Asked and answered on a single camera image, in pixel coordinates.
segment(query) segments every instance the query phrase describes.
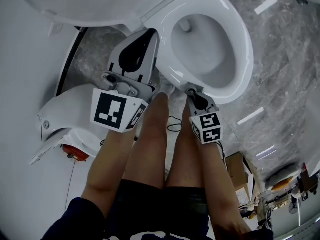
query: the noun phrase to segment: marble floor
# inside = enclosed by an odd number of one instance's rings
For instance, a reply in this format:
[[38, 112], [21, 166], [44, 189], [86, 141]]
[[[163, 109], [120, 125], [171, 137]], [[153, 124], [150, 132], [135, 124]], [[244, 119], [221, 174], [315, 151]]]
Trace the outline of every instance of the marble floor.
[[[290, 163], [303, 163], [304, 107], [308, 94], [320, 81], [320, 6], [296, 0], [277, 3], [257, 14], [266, 0], [230, 0], [242, 16], [252, 39], [254, 69], [250, 84], [237, 100], [220, 105], [222, 144], [227, 156], [243, 152], [266, 179]], [[85, 83], [99, 87], [113, 48], [125, 36], [111, 27], [90, 28], [68, 71], [63, 90]], [[170, 114], [181, 117], [186, 96], [176, 91]], [[237, 125], [259, 108], [264, 112]], [[178, 134], [168, 132], [167, 168], [171, 166]], [[275, 146], [276, 152], [259, 160], [257, 154]]]

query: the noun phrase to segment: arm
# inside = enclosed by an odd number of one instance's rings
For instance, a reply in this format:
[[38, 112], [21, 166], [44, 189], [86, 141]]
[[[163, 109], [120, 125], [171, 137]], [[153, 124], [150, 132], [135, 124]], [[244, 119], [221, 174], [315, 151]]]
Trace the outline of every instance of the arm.
[[240, 234], [250, 228], [240, 215], [239, 200], [223, 163], [217, 144], [200, 145], [206, 198], [213, 229], [235, 229]]
[[88, 174], [82, 198], [93, 202], [107, 217], [124, 175], [135, 139], [135, 129], [110, 131]]

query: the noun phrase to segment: bare leg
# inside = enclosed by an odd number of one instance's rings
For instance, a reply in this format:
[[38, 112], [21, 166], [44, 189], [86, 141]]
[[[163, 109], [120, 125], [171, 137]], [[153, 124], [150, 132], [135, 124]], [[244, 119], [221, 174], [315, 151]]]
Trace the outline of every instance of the bare leg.
[[204, 187], [198, 140], [192, 132], [189, 117], [187, 101], [182, 115], [182, 129], [175, 143], [172, 166], [165, 183], [166, 187]]
[[168, 96], [159, 93], [144, 114], [142, 130], [133, 146], [124, 180], [164, 188], [168, 119]]

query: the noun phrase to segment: white toilet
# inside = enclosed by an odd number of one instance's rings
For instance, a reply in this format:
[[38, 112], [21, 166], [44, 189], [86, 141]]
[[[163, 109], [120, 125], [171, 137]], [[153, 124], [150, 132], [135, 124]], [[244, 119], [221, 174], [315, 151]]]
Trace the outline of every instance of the white toilet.
[[203, 87], [218, 105], [240, 97], [251, 79], [251, 39], [229, 0], [26, 1], [54, 22], [112, 26], [125, 35], [156, 29], [159, 71], [181, 90], [189, 82]]

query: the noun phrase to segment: black shorts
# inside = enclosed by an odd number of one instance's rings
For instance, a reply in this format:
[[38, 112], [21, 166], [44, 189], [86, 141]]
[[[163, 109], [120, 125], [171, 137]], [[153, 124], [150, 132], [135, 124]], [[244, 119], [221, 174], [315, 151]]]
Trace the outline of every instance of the black shorts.
[[165, 187], [122, 180], [106, 219], [105, 238], [130, 239], [144, 232], [165, 232], [205, 239], [209, 209], [204, 188]]

